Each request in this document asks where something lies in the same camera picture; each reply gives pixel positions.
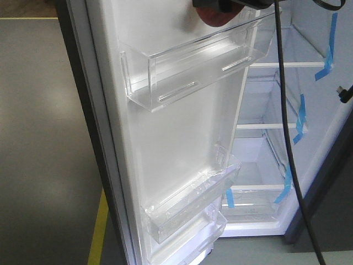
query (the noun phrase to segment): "yellow stripe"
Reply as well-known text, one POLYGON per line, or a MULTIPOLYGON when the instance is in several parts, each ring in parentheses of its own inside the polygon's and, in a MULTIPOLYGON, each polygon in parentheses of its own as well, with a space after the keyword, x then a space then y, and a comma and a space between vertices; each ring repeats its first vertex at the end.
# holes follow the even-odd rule
POLYGON ((57 19, 57 18, 0 18, 0 20, 40 20, 40 19, 57 19))
POLYGON ((87 265, 100 264, 107 218, 108 218, 108 205, 106 203, 104 190, 102 190, 99 207, 98 207, 97 218, 95 220, 92 243, 90 245, 87 265))

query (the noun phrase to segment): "refrigerator door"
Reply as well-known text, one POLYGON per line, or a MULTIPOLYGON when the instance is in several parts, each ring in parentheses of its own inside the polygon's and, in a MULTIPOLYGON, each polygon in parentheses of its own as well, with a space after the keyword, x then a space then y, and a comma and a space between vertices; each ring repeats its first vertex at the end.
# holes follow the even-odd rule
POLYGON ((273 15, 245 9, 212 28, 189 1, 59 1, 128 264, 198 264, 223 233, 247 66, 267 53, 273 15))

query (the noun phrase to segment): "black cord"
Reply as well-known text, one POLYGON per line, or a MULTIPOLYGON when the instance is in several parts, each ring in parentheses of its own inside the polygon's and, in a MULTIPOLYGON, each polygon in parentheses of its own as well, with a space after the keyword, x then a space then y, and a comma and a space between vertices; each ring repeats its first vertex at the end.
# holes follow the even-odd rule
POLYGON ((283 47, 282 47, 279 0, 275 0, 275 17, 276 17, 276 31, 277 31, 278 60, 279 60, 279 64, 280 64, 282 123, 283 123, 283 128, 284 128, 284 136, 285 136, 288 161, 289 161, 290 169, 292 172, 294 188, 295 188, 298 202, 299 202, 299 208, 302 213, 304 223, 308 229, 308 233, 309 233, 312 245, 314 247, 316 256, 318 258, 320 265, 326 265, 324 257, 322 256, 319 244, 317 242, 315 233, 314 233, 313 228, 311 226, 310 219, 308 217, 307 208, 305 206, 303 195, 300 190, 297 171, 295 168, 295 163, 294 163, 294 158, 293 158, 293 153, 292 153, 291 140, 290 140, 289 128, 288 128, 288 118, 287 118, 286 81, 285 81, 285 68, 284 68, 284 60, 283 60, 283 47))
POLYGON ((330 10, 330 11, 337 11, 340 10, 344 4, 346 3, 346 0, 341 0, 341 5, 339 6, 334 6, 332 4, 328 4, 322 0, 313 0, 315 2, 315 4, 321 6, 322 8, 325 8, 326 10, 330 10))

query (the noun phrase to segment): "door shelf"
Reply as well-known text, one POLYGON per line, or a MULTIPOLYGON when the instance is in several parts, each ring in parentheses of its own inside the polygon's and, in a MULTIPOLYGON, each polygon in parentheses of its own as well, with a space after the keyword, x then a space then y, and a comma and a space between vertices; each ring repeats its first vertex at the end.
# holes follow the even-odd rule
MULTIPOLYGON (((188 36, 177 46, 156 44, 162 47, 157 51, 121 41, 127 97, 154 112, 264 57, 274 32, 274 11, 244 12, 235 25, 193 40, 188 36)), ((166 36, 171 38, 170 33, 160 38, 166 36)))
POLYGON ((200 172, 193 182, 162 204, 143 209, 149 234, 158 243, 165 241, 234 185, 239 170, 240 162, 232 156, 226 169, 200 172))
POLYGON ((153 252, 149 255, 148 264, 186 265, 192 262, 224 231, 227 220, 218 211, 219 205, 220 200, 217 199, 162 244, 151 238, 153 252))

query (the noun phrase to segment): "blue painter's tape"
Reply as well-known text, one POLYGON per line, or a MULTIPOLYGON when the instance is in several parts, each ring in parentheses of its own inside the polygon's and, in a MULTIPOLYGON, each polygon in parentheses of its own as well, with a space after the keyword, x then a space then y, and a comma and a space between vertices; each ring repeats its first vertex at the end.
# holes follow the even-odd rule
POLYGON ((236 206, 234 204, 234 198, 233 198, 232 189, 227 189, 226 196, 227 196, 228 207, 229 208, 235 208, 236 206))
POLYGON ((338 17, 338 13, 332 14, 330 40, 329 40, 329 46, 327 48, 325 66, 321 71, 319 71, 318 73, 315 74, 316 81, 323 78, 324 76, 327 76, 332 70, 333 53, 334 53, 334 49, 335 49, 335 34, 336 34, 336 26, 337 26, 337 17, 338 17))
POLYGON ((307 121, 307 111, 305 108, 305 96, 304 94, 300 95, 300 107, 297 119, 296 129, 298 131, 298 135, 294 137, 293 142, 294 144, 298 143, 304 135, 304 124, 307 121))
POLYGON ((286 168, 286 177, 285 177, 285 188, 283 189, 282 193, 276 198, 274 203, 280 203, 283 199, 288 195, 292 188, 292 172, 291 168, 288 165, 286 168))

